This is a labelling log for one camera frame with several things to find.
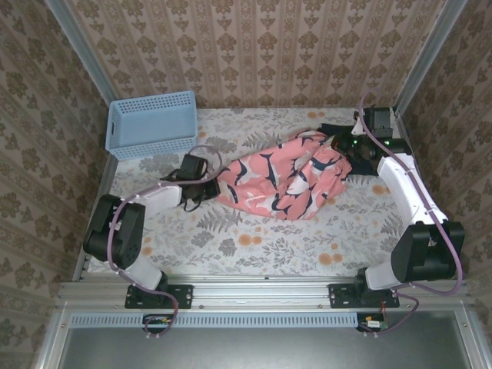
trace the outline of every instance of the cable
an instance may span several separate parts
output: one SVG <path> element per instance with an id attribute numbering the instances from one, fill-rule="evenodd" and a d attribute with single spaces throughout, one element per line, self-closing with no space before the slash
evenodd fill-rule
<path id="1" fill-rule="evenodd" d="M 377 138 L 374 137 L 372 132 L 369 130 L 369 128 L 366 125 L 366 122 L 364 121 L 364 100 L 369 95 L 370 93 L 375 93 L 376 95 L 379 95 L 379 90 L 377 88 L 372 88 L 370 90 L 367 90 L 361 98 L 361 102 L 359 103 L 358 106 L 358 111 L 359 111 L 359 118 L 361 119 L 361 124 L 362 127 L 364 128 L 364 131 L 366 132 L 367 136 L 384 152 L 386 152 L 391 158 L 393 158 L 406 172 L 410 180 L 412 181 L 412 184 L 415 187 L 415 190 L 417 191 L 419 198 L 421 198 L 422 202 L 424 203 L 424 208 L 427 211 L 427 213 L 430 215 L 430 218 L 432 221 L 436 224 L 437 229 L 439 230 L 439 233 L 444 239 L 444 242 L 446 243 L 447 247 L 449 248 L 449 251 L 451 255 L 453 256 L 454 264 L 456 266 L 457 270 L 457 280 L 456 284 L 452 289 L 449 291 L 439 291 L 434 288 L 430 288 L 428 286 L 425 286 L 420 283 L 414 283 L 412 282 L 413 286 L 419 287 L 425 291 L 432 292 L 434 294 L 439 294 L 441 296 L 451 296 L 452 294 L 456 294 L 458 290 L 461 288 L 461 285 L 463 284 L 463 269 L 461 267 L 461 262 L 460 262 L 460 257 L 458 256 L 456 250 L 454 249 L 453 242 L 449 239 L 449 236 L 447 235 L 446 231 L 444 230 L 443 226 L 439 222 L 439 219 L 437 218 L 436 214 L 434 213 L 434 210 L 432 209 L 431 205 L 429 204 L 429 201 L 427 201 L 427 198 L 425 197 L 424 193 L 422 192 L 422 189 L 417 181 L 417 179 L 414 177 L 414 174 L 411 172 L 409 167 L 398 157 L 396 156 L 391 150 L 386 148 L 383 144 L 381 144 Z M 400 289 L 400 288 L 405 288 L 409 287 L 409 284 L 402 284 L 401 286 L 397 286 L 395 290 Z"/>
<path id="2" fill-rule="evenodd" d="M 191 213 L 191 212 L 197 210 L 200 207 L 200 205 L 201 205 L 201 200 L 192 209 L 188 210 L 188 201 L 186 201 L 184 203 L 183 210 L 186 211 L 187 213 Z"/>
<path id="3" fill-rule="evenodd" d="M 411 172 L 409 167 L 402 160 L 400 160 L 400 158 L 398 156 L 396 156 L 393 152 L 391 152 L 391 150 L 389 150 L 388 148 L 386 148 L 386 146 L 381 144 L 374 137 L 372 132 L 367 127 L 366 122 L 364 121 L 364 100 L 366 99 L 366 97 L 370 93 L 374 93 L 375 95 L 379 95 L 379 89 L 378 88 L 371 88 L 371 89 L 367 90 L 362 95 L 361 101 L 360 101 L 359 106 L 358 106 L 359 119 L 361 120 L 362 128 L 364 129 L 367 136 L 372 140 L 373 143 L 375 143 L 381 150 L 383 150 L 386 154 L 388 154 L 391 158 L 393 158 L 405 170 L 405 172 L 407 173 L 408 177 L 410 178 L 412 184 L 414 185 L 415 191 L 417 191 L 419 198 L 421 198 L 422 202 L 424 203 L 425 210 L 430 215 L 430 218 L 432 219 L 432 221 L 436 224 L 436 227 L 437 227 L 439 233 L 441 234 L 441 236 L 443 237 L 444 242 L 446 243 L 446 246 L 449 248 L 449 251 L 450 251 L 451 255 L 453 256 L 454 264 L 455 264 L 456 270 L 457 270 L 456 284 L 449 291 L 439 291 L 439 290 L 436 290 L 434 288 L 430 288 L 428 286 L 425 286 L 423 284 L 416 283 L 416 282 L 412 282 L 412 286 L 419 287 L 425 291 L 428 291 L 428 292 L 431 292 L 434 294 L 439 294 L 441 296 L 451 296 L 452 294 L 456 294 L 459 291 L 459 289 L 461 288 L 461 285 L 463 284 L 463 268 L 461 267 L 460 257 L 458 256 L 456 250 L 454 249 L 453 242 L 451 242 L 451 239 L 449 239 L 446 231 L 444 230 L 443 226 L 439 222 L 439 219 L 437 218 L 436 214 L 434 213 L 434 210 L 432 209 L 431 205 L 429 204 L 429 201 L 425 197 L 417 179 L 414 177 L 414 174 Z M 412 301 L 415 301 L 414 307 L 408 312 L 408 314 L 406 314 L 403 318 L 401 318 L 395 325 L 393 325 L 392 327 L 389 327 L 388 329 L 386 329 L 384 331 L 380 331 L 377 333 L 372 331 L 369 327 L 365 327 L 362 324 L 359 324 L 359 326 L 362 327 L 363 329 L 365 329 L 368 333 L 373 334 L 375 337 L 378 336 L 379 334 L 390 333 L 391 331 L 393 331 L 397 327 L 400 327 L 411 315 L 413 315 L 415 313 L 415 311 L 418 309 L 419 304 L 420 304 L 418 299 L 416 299 L 412 296 L 408 296 L 406 294 L 402 294 L 402 293 L 398 292 L 399 289 L 407 288 L 407 287 L 410 287 L 410 284 L 406 283 L 406 284 L 402 284 L 400 286 L 393 288 L 395 290 L 395 294 L 398 297 L 408 298 Z"/>
<path id="4" fill-rule="evenodd" d="M 401 294 L 398 291 L 396 291 L 396 295 L 399 298 L 408 298 L 409 300 L 415 301 L 415 305 L 412 308 L 412 310 L 408 311 L 408 313 L 404 317 L 402 317 L 396 324 L 392 325 L 388 329 L 385 329 L 385 330 L 379 331 L 379 332 L 374 332 L 372 329 L 370 329 L 369 327 L 366 327 L 365 325 L 362 325 L 362 324 L 359 324 L 359 327 L 362 327 L 369 334 L 373 334 L 375 337 L 379 336 L 380 334 L 390 333 L 390 332 L 394 331 L 395 329 L 397 329 L 398 327 L 400 327 L 409 317 L 411 317 L 415 313 L 415 311 L 417 311 L 417 309 L 420 305 L 420 302 L 418 299 L 414 298 L 413 296 L 408 296 L 407 294 Z"/>
<path id="5" fill-rule="evenodd" d="M 163 329 L 162 331 L 160 331 L 158 333 L 151 333 L 148 330 L 148 325 L 150 324 L 151 321 L 159 321 L 159 320 L 164 322 L 164 320 L 162 319 L 162 317 L 160 315 L 151 315 L 151 316 L 148 316 L 147 319 L 145 319 L 144 332 L 147 334 L 147 338 L 150 338 L 150 337 L 159 338 L 161 335 L 166 333 L 167 329 L 169 328 L 170 323 L 168 323 L 168 326 L 165 329 Z"/>
<path id="6" fill-rule="evenodd" d="M 171 328 L 171 326 L 173 325 L 173 323 L 175 322 L 176 317 L 178 316 L 178 300 L 176 300 L 176 298 L 172 294 L 169 294 L 167 292 L 150 290 L 150 289 L 142 286 L 137 281 L 135 281 L 131 277 L 130 274 L 126 273 L 125 270 L 120 269 L 113 262 L 112 246 L 113 246 L 113 238 L 115 236 L 115 227 L 116 227 L 116 223 L 118 223 L 118 219 L 119 219 L 120 214 L 123 211 L 123 208 L 125 207 L 125 205 L 128 204 L 129 202 L 135 200 L 136 198 L 139 198 L 140 196 L 145 196 L 147 194 L 150 194 L 150 193 L 152 193 L 152 192 L 154 192 L 160 188 L 166 187 L 167 185 L 198 185 L 200 183 L 205 183 L 206 181 L 210 181 L 211 179 L 214 179 L 217 176 L 219 176 L 219 174 L 222 171 L 223 161 L 222 161 L 221 154 L 218 152 L 218 150 L 216 150 L 215 148 L 213 148 L 211 146 L 198 145 L 198 146 L 195 146 L 194 148 L 192 148 L 189 152 L 192 152 L 196 148 L 207 148 L 209 151 L 213 152 L 214 154 L 216 154 L 218 156 L 219 168 L 217 171 L 212 173 L 208 178 L 202 178 L 202 179 L 198 179 L 196 181 L 173 181 L 173 182 L 159 181 L 156 185 L 154 185 L 150 188 L 146 188 L 145 190 L 137 192 L 136 194 L 131 194 L 126 199 L 124 199 L 120 203 L 120 205 L 116 208 L 115 214 L 113 215 L 111 223 L 109 224 L 108 246 L 106 249 L 106 258 L 108 259 L 108 264 L 109 264 L 110 269 L 112 269 L 116 274 L 120 275 L 122 278 L 129 281 L 132 285 L 143 290 L 144 292 L 147 292 L 149 294 L 159 294 L 161 296 L 165 296 L 167 298 L 170 298 L 172 301 L 173 308 L 174 308 L 173 317 L 172 317 L 171 321 L 168 323 L 168 326 L 158 335 L 163 335 L 163 334 L 167 333 L 169 331 L 169 329 Z"/>
<path id="7" fill-rule="evenodd" d="M 386 305 L 384 304 L 383 298 L 381 298 L 381 311 L 383 311 L 383 319 L 387 320 L 387 318 L 386 318 Z"/>

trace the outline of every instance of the metal bracket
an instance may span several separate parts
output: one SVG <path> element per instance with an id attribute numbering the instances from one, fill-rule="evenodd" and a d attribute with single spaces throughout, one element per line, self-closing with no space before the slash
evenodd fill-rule
<path id="1" fill-rule="evenodd" d="M 179 309 L 191 309 L 193 302 L 192 284 L 170 284 L 166 291 L 178 300 Z M 172 309 L 171 299 L 159 294 L 149 294 L 135 286 L 128 286 L 125 308 L 127 309 Z"/>
<path id="2" fill-rule="evenodd" d="M 386 308 L 400 307 L 398 297 L 393 297 L 391 290 L 372 291 L 374 298 L 366 298 L 364 303 L 357 296 L 354 284 L 329 284 L 328 291 L 332 309 L 380 308 L 381 301 Z"/>

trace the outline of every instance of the patterned wallpaper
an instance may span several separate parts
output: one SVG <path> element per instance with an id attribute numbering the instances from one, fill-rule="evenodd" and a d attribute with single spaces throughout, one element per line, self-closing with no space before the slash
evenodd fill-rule
<path id="1" fill-rule="evenodd" d="M 233 108 L 392 105 L 445 0 L 65 1 L 119 98 Z"/>
<path id="2" fill-rule="evenodd" d="M 492 342 L 492 2 L 469 0 L 404 114 L 436 202 L 467 233 L 464 264 Z"/>
<path id="3" fill-rule="evenodd" d="M 71 279 L 107 108 L 43 2 L 0 1 L 0 367 L 29 367 Z"/>

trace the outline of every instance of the pink cloth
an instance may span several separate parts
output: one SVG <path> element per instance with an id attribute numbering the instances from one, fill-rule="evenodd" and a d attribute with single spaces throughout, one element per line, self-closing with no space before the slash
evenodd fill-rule
<path id="1" fill-rule="evenodd" d="M 218 176 L 218 201 L 263 217 L 311 219 L 325 199 L 345 191 L 351 170 L 328 139 L 318 131 L 303 131 L 233 161 Z"/>

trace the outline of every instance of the floral tablecloth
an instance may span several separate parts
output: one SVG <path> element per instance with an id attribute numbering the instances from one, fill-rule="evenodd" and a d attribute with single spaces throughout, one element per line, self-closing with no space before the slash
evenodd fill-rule
<path id="1" fill-rule="evenodd" d="M 216 147 L 225 164 L 321 123 L 352 125 L 353 109 L 269 108 L 198 111 L 198 144 Z M 182 155 L 118 163 L 111 193 L 154 184 Z M 217 166 L 212 154 L 207 159 Z M 173 208 L 145 222 L 141 252 L 168 274 L 354 275 L 388 257 L 402 232 L 380 178 L 349 175 L 347 190 L 310 221 L 279 221 L 207 201 L 191 213 Z M 89 272 L 108 271 L 92 258 Z"/>

